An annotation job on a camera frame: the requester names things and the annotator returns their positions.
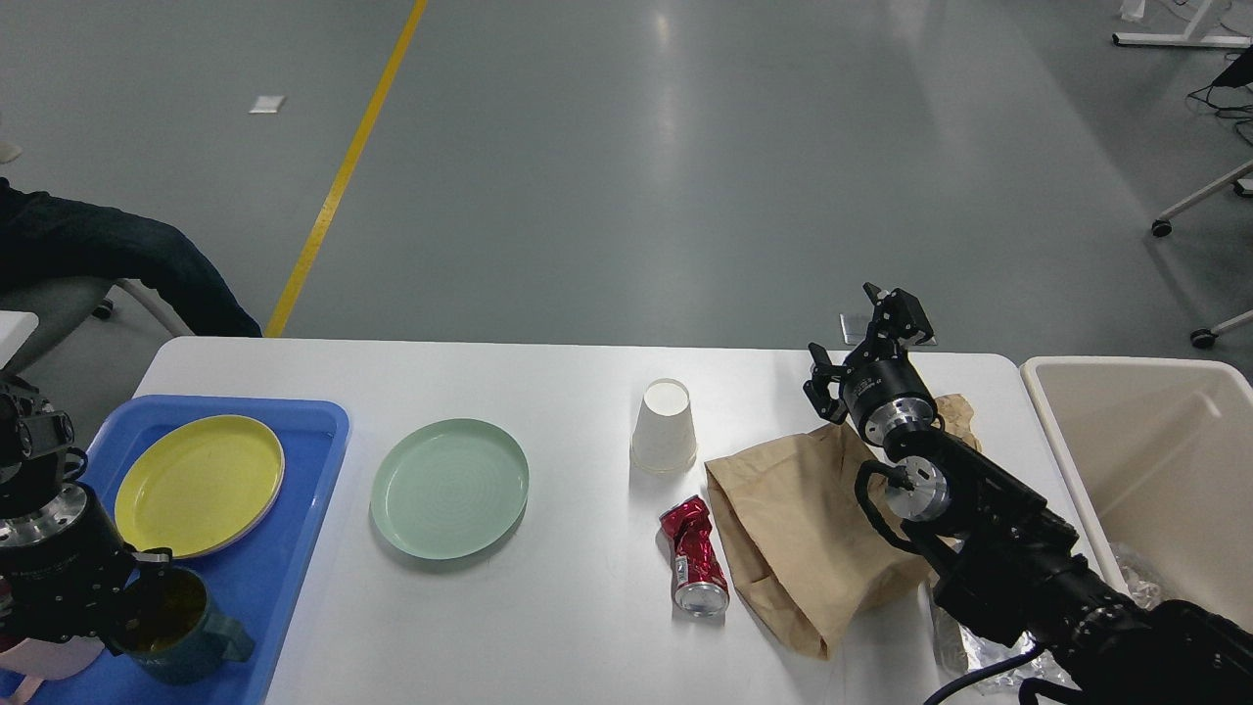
white bin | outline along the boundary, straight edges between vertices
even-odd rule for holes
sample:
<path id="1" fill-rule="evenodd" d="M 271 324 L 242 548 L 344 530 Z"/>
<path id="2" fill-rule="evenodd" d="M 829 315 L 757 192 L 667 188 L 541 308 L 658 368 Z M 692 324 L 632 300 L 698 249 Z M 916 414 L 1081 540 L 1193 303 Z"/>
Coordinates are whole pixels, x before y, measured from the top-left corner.
<path id="1" fill-rule="evenodd" d="M 1253 388 L 1230 366 L 1032 358 L 1022 378 L 1111 585 L 1126 543 L 1179 596 L 1253 630 Z"/>

red soda can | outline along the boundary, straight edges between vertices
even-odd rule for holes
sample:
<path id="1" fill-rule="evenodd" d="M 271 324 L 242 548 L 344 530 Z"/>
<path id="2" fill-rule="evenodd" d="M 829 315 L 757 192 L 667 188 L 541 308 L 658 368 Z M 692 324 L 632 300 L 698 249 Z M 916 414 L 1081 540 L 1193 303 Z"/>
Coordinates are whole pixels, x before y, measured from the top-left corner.
<path id="1" fill-rule="evenodd" d="M 693 495 L 662 515 L 662 531 L 674 548 L 674 604 L 698 617 L 727 611 L 727 579 L 713 552 L 709 507 Z"/>

light green plate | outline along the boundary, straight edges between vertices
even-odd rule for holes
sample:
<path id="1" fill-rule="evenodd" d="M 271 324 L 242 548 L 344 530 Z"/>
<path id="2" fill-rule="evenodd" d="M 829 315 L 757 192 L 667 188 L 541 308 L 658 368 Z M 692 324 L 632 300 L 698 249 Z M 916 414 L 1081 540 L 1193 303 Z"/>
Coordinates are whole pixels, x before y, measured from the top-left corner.
<path id="1" fill-rule="evenodd" d="M 375 476 L 370 516 L 410 556 L 460 558 L 514 526 L 529 486 L 526 457 L 512 437 L 486 422 L 449 419 L 391 450 Z"/>

person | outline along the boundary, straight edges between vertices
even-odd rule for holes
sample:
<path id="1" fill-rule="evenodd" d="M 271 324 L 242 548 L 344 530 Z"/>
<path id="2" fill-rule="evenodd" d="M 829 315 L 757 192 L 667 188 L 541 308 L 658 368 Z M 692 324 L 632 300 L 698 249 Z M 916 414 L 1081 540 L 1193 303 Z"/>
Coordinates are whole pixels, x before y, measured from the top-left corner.
<path id="1" fill-rule="evenodd" d="M 178 228 L 0 178 L 0 287 L 63 275 L 137 278 L 195 334 L 259 337 L 209 259 Z"/>

teal mug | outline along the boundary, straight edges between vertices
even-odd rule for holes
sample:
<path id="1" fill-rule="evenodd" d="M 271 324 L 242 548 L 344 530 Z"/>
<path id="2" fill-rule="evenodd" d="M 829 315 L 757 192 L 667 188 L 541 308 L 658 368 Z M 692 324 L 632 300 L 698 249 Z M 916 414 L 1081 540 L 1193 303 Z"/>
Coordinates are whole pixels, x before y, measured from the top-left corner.
<path id="1" fill-rule="evenodd" d="M 127 592 L 139 590 L 138 581 Z M 159 579 L 159 600 L 138 601 L 117 645 L 152 677 L 170 685 L 195 682 L 222 661 L 247 661 L 253 641 L 238 620 L 226 616 L 200 576 L 168 569 Z"/>

